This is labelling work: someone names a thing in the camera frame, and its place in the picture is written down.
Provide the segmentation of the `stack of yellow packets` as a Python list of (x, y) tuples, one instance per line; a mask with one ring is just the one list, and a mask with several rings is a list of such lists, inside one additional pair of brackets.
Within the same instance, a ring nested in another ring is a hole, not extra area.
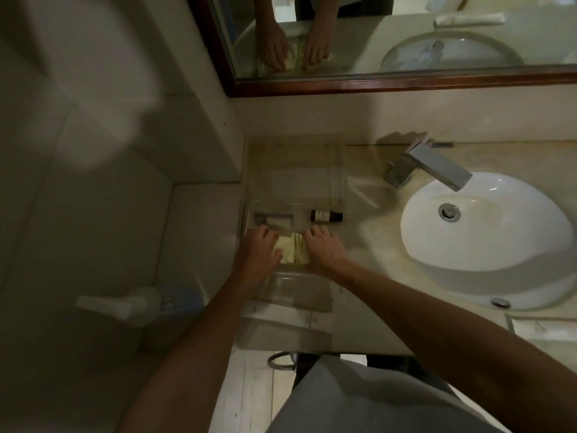
[(276, 255), (277, 252), (282, 254), (281, 264), (305, 266), (310, 263), (307, 245), (304, 236), (300, 233), (292, 233), (290, 236), (278, 236), (271, 256)]

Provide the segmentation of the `person's white shirt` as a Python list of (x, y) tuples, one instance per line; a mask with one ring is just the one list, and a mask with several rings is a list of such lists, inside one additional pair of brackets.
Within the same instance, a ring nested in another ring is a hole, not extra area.
[(445, 386), (322, 356), (266, 433), (502, 433)]

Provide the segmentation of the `white oval sink basin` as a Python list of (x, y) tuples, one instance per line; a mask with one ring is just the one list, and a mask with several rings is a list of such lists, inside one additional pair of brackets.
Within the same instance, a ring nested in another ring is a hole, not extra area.
[[(460, 219), (438, 215), (456, 205)], [(400, 221), (412, 261), (437, 286), (465, 301), (505, 311), (553, 306), (577, 291), (577, 232), (566, 214), (531, 185), (496, 173), (473, 173), (458, 192), (438, 181), (409, 199)]]

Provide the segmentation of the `wood framed wall mirror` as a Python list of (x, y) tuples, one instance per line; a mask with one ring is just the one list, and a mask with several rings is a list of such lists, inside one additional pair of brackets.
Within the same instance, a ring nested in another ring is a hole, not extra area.
[(321, 0), (186, 1), (230, 98), (577, 85), (577, 0), (357, 0), (314, 63)]

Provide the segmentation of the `chrome square faucet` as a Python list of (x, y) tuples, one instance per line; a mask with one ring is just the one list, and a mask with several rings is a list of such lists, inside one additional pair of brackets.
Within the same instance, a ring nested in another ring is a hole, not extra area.
[(411, 143), (394, 163), (389, 164), (384, 180), (399, 189), (415, 170), (422, 170), (454, 192), (463, 189), (472, 179), (472, 173), (438, 152), (430, 141), (425, 138)]

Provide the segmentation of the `person's right forearm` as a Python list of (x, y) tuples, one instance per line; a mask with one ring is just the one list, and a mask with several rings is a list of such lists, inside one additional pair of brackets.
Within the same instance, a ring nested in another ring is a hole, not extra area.
[(513, 433), (577, 433), (577, 374), (530, 342), (347, 259), (335, 280)]

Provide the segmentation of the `person's left hand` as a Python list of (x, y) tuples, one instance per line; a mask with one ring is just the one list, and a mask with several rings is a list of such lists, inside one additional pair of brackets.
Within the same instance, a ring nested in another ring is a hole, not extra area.
[(246, 287), (263, 282), (280, 264), (283, 253), (277, 248), (279, 233), (261, 225), (248, 231), (235, 253), (231, 276)]

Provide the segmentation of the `clear acrylic amenity tray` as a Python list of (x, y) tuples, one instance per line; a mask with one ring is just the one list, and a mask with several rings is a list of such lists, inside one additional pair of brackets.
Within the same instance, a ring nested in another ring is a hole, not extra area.
[[(346, 214), (347, 185), (341, 136), (249, 138), (245, 156), (242, 232), (256, 227), (256, 213), (294, 216), (291, 229), (312, 227), (311, 210)], [(346, 297), (341, 287), (304, 266), (281, 264), (253, 293), (237, 345), (247, 350), (328, 351)]]

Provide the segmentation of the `white soap dispenser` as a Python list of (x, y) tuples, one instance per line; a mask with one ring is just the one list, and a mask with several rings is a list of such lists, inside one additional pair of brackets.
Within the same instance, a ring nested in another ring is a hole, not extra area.
[(121, 297), (78, 296), (74, 306), (143, 328), (157, 322), (198, 315), (207, 299), (197, 286), (142, 286)]

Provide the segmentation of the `person's right hand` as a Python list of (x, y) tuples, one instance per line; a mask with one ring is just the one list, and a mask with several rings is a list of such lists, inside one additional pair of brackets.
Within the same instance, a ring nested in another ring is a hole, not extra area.
[(305, 269), (340, 286), (350, 281), (354, 266), (339, 238), (325, 226), (313, 226), (302, 234), (308, 254)]

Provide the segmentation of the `person's left forearm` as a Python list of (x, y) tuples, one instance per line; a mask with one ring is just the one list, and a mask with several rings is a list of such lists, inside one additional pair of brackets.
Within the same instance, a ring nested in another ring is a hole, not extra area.
[(267, 266), (234, 270), (142, 387), (115, 433), (208, 433), (241, 314)]

